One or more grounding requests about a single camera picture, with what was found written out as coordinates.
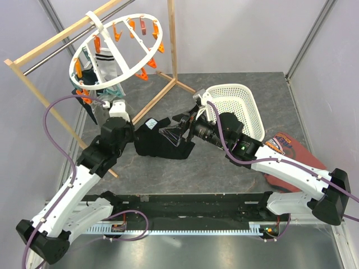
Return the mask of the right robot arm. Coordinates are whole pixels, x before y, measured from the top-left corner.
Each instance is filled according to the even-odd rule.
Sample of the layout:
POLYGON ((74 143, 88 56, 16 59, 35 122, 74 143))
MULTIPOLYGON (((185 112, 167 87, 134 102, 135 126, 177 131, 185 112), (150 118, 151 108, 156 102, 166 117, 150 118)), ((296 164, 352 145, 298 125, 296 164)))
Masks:
POLYGON ((163 127, 159 133, 175 146, 196 136, 223 149, 231 163, 274 176, 299 189, 296 193, 266 194, 256 210, 262 220, 310 212, 326 224, 341 224, 351 194, 344 170, 327 171, 279 154, 244 134, 243 123, 234 113, 216 113, 215 117, 216 121, 211 122, 196 111, 179 114, 173 118, 176 125, 163 127))

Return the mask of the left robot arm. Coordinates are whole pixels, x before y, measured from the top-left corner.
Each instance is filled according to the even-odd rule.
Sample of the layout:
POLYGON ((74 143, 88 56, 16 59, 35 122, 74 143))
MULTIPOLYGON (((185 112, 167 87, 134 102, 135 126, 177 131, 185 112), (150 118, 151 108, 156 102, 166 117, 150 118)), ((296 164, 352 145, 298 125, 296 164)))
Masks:
POLYGON ((77 159, 71 175, 52 200, 31 220, 21 220, 16 231, 22 241, 45 262, 57 263, 75 239, 102 219, 118 220, 121 204, 98 198, 92 206, 73 214, 88 191, 116 164, 125 146, 133 142, 134 125, 127 113, 111 116, 100 135, 77 159))

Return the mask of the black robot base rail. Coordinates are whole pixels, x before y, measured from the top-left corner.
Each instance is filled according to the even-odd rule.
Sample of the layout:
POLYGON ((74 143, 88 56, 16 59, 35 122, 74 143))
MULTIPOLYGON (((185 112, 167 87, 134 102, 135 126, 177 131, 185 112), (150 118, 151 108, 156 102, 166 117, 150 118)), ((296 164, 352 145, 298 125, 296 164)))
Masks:
POLYGON ((287 221, 288 214, 274 214, 266 208, 271 191, 264 193, 131 194, 110 191, 87 194, 85 202, 106 198, 113 212, 138 210, 149 219, 152 230, 235 229, 250 222, 287 221))

